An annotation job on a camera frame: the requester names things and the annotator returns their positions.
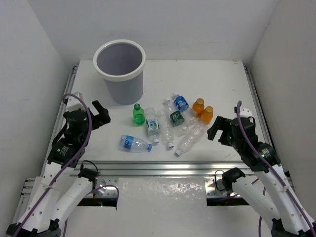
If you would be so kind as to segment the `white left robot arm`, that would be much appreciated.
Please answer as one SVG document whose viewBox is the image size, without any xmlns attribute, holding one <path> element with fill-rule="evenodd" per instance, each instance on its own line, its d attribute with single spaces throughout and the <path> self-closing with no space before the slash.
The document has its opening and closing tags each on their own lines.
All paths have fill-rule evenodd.
<svg viewBox="0 0 316 237">
<path fill-rule="evenodd" d="M 109 112 L 99 101 L 92 102 L 98 111 L 94 115 L 84 103 L 82 94 L 63 96 L 66 123 L 52 142 L 44 174 L 34 196 L 20 219 L 9 225 L 10 237 L 59 237 L 65 232 L 66 222 L 74 208 L 89 193 L 97 191 L 98 171 L 83 168 L 75 182 L 62 196 L 65 182 L 85 153 L 93 130 L 110 123 Z"/>
</svg>

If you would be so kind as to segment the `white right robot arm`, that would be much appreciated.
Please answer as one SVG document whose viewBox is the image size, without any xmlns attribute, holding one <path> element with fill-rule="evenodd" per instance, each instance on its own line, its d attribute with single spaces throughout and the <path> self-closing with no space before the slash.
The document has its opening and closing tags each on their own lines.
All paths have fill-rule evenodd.
<svg viewBox="0 0 316 237">
<path fill-rule="evenodd" d="M 275 150 L 258 141 L 251 118 L 218 116 L 207 131 L 213 140 L 217 131 L 222 145 L 233 147 L 268 193 L 258 191 L 245 173 L 234 167 L 220 179 L 223 190 L 239 194 L 262 218 L 274 237 L 314 237 L 316 222 L 302 207 L 285 175 Z"/>
</svg>

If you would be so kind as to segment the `clear bottle white cap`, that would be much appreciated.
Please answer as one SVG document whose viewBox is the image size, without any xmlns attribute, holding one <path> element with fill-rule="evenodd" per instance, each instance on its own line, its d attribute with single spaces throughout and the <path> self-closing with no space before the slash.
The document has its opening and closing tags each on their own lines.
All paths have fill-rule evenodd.
<svg viewBox="0 0 316 237">
<path fill-rule="evenodd" d="M 206 130 L 206 125 L 202 125 L 201 123 L 194 125 L 180 141 L 175 151 L 176 157 L 180 157 L 182 154 L 188 152 L 201 139 Z"/>
</svg>

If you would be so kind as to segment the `clear bottle light blue label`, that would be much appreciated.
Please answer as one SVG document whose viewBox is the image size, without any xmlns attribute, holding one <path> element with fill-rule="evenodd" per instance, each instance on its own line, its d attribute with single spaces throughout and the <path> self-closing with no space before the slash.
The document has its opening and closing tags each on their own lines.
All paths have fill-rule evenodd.
<svg viewBox="0 0 316 237">
<path fill-rule="evenodd" d="M 121 136 L 119 147 L 123 151 L 134 153 L 150 152 L 152 150 L 152 144 L 149 144 L 142 139 L 129 135 Z"/>
</svg>

